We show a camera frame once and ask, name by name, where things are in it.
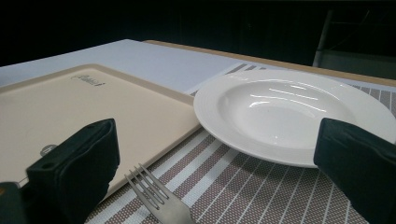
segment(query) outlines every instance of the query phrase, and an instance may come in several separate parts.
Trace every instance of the white plate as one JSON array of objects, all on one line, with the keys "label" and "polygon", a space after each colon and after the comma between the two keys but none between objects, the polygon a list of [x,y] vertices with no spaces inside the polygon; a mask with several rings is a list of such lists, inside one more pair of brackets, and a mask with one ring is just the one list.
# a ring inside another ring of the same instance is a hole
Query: white plate
[{"label": "white plate", "polygon": [[346,121],[394,143],[396,119],[374,97],[302,72],[254,70],[217,77],[195,95],[204,128],[224,144],[282,164],[313,163],[323,118]]}]

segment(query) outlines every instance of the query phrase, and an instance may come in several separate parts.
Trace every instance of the striped placemat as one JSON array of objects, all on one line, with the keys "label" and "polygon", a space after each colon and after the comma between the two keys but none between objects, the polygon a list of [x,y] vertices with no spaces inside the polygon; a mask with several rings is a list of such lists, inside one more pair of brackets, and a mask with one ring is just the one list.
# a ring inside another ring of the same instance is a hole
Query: striped placemat
[{"label": "striped placemat", "polygon": [[[240,63],[220,75],[250,69],[265,67]],[[396,92],[370,88],[370,83],[367,87],[346,82],[396,115]],[[250,157],[222,144],[205,129],[148,169],[191,208],[199,223],[366,223],[318,169]],[[86,222],[158,223],[129,185],[99,204]]]}]

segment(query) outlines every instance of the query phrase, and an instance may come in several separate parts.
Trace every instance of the beige tray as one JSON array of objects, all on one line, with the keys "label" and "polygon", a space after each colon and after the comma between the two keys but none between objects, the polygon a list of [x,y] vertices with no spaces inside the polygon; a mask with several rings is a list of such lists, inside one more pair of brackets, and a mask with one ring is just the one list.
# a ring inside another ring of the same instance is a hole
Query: beige tray
[{"label": "beige tray", "polygon": [[108,195],[139,162],[148,166],[200,127],[193,97],[86,64],[0,88],[0,181],[27,183],[25,169],[47,145],[114,118],[120,166]]}]

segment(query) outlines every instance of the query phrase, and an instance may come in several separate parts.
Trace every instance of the wooden table edge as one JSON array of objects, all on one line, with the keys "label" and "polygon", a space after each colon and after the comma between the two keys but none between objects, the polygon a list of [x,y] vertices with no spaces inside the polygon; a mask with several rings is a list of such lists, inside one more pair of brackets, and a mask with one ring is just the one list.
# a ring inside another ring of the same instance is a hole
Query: wooden table edge
[{"label": "wooden table edge", "polygon": [[197,51],[197,52],[202,52],[202,53],[209,53],[209,54],[214,54],[214,55],[219,55],[219,56],[224,56],[224,57],[229,57],[229,58],[235,58],[238,60],[249,61],[249,62],[253,62],[253,63],[265,63],[265,64],[269,64],[269,65],[273,65],[273,66],[285,67],[285,68],[289,68],[289,69],[294,69],[294,70],[299,70],[299,71],[304,71],[304,72],[309,72],[309,73],[315,73],[315,74],[321,74],[321,75],[326,75],[326,76],[331,76],[331,77],[341,77],[341,78],[347,78],[347,79],[352,79],[352,80],[358,80],[358,81],[363,81],[363,82],[369,82],[369,83],[375,83],[375,84],[380,84],[380,85],[396,87],[396,80],[394,80],[394,79],[387,79],[387,78],[382,78],[382,77],[368,77],[368,76],[359,75],[359,74],[346,73],[346,72],[340,72],[340,71],[335,71],[335,70],[330,70],[330,69],[311,67],[311,66],[300,65],[300,64],[296,64],[296,63],[284,63],[284,62],[280,62],[280,61],[257,58],[257,57],[242,55],[242,54],[235,54],[235,53],[213,50],[213,49],[202,49],[202,48],[196,48],[196,47],[179,45],[179,44],[168,43],[168,42],[162,42],[162,41],[157,41],[157,40],[145,40],[143,42],[149,43],[149,44],[154,44],[154,45],[165,46],[165,47],[169,47],[169,48],[187,49],[187,50],[192,50],[192,51]]}]

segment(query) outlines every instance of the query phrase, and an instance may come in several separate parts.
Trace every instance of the table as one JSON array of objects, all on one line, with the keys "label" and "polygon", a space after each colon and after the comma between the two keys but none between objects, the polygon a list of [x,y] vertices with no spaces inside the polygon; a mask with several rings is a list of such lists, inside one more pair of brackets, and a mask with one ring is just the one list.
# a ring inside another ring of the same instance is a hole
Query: table
[{"label": "table", "polygon": [[[396,116],[396,81],[158,41],[121,40],[51,58],[0,67],[0,86],[84,63],[100,63],[194,95],[210,78],[250,69],[295,69],[335,78],[371,94]],[[201,128],[150,171],[200,223],[366,223],[318,169],[262,161],[223,145]],[[156,223],[125,185],[87,223]]]}]

